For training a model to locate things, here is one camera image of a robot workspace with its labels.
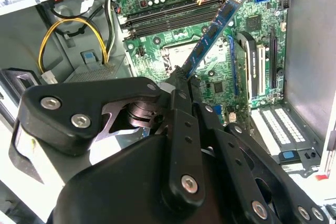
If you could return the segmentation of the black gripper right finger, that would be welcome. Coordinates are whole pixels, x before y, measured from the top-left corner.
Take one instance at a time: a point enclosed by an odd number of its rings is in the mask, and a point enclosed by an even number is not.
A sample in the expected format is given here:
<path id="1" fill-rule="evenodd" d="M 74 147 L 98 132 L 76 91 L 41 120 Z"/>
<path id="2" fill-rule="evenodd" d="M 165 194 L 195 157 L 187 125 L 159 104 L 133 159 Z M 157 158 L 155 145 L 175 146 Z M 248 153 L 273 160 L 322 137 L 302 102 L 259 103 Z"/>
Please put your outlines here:
<path id="1" fill-rule="evenodd" d="M 237 123 L 222 126 L 201 101 L 199 80 L 191 77 L 193 110 L 201 147 L 211 147 L 216 171 L 235 223 L 328 223 L 323 210 Z"/>

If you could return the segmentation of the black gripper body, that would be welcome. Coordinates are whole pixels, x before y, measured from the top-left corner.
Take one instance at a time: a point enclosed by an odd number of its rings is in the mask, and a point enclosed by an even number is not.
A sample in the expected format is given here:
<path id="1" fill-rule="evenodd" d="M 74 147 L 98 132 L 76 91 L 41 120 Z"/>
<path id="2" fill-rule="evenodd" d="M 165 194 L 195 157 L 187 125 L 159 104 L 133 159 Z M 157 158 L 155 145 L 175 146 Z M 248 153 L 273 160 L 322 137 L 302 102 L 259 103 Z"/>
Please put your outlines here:
<path id="1" fill-rule="evenodd" d="M 153 135 L 74 176 L 54 223 L 235 223 L 198 137 Z"/>

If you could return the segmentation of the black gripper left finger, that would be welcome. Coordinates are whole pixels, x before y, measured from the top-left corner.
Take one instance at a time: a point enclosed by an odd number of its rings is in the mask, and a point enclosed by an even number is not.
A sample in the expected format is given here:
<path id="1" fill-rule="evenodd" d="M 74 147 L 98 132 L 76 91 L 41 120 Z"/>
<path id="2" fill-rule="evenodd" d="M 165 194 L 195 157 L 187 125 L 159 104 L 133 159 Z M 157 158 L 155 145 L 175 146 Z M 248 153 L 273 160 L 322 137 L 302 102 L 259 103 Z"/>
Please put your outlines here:
<path id="1" fill-rule="evenodd" d="M 200 140 L 193 104 L 191 77 L 180 68 L 161 84 L 133 77 L 34 86 L 21 98 L 13 141 L 44 182 L 67 183 L 94 166 L 95 144 L 119 133 L 148 127 L 147 137 Z"/>

